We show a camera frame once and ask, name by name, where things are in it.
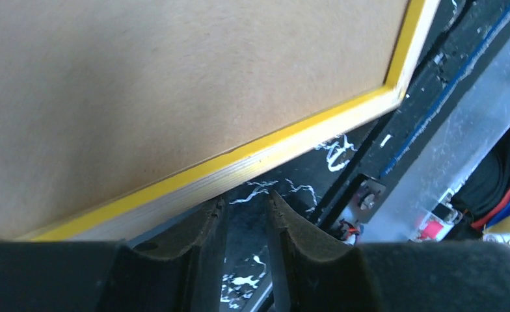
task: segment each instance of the blue strip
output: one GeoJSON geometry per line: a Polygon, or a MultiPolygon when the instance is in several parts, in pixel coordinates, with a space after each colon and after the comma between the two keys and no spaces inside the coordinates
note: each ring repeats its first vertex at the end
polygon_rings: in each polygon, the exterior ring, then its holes
{"type": "Polygon", "coordinates": [[[420,129],[423,127],[425,121],[438,109],[439,105],[442,103],[442,101],[446,98],[447,94],[449,94],[450,90],[454,88],[455,84],[460,80],[464,72],[466,71],[467,67],[471,64],[471,62],[477,57],[477,54],[485,44],[487,44],[494,32],[500,27],[500,24],[504,21],[506,16],[510,13],[510,4],[504,10],[498,21],[492,26],[489,33],[484,37],[483,41],[478,45],[478,47],[472,52],[472,54],[468,57],[468,60],[464,63],[464,65],[461,67],[461,69],[456,73],[456,76],[454,79],[451,80],[451,82],[445,87],[441,95],[439,95],[439,98],[433,103],[433,106],[427,111],[427,114],[425,115],[425,118],[416,126],[415,130],[410,134],[409,138],[405,141],[405,143],[402,145],[401,149],[395,154],[395,157],[387,164],[385,169],[381,172],[380,177],[386,176],[389,171],[398,163],[400,160],[400,156],[402,153],[408,148],[410,145],[410,141],[414,136],[416,136],[416,133],[420,131],[420,129]]]}

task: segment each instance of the wooden frame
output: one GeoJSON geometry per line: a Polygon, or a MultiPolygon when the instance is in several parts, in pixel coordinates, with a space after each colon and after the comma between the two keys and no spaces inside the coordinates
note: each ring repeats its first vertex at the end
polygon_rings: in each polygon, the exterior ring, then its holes
{"type": "Polygon", "coordinates": [[[162,220],[232,189],[338,133],[395,109],[405,96],[437,5],[438,0],[410,1],[387,77],[378,89],[18,239],[131,239],[156,227],[162,220]]]}

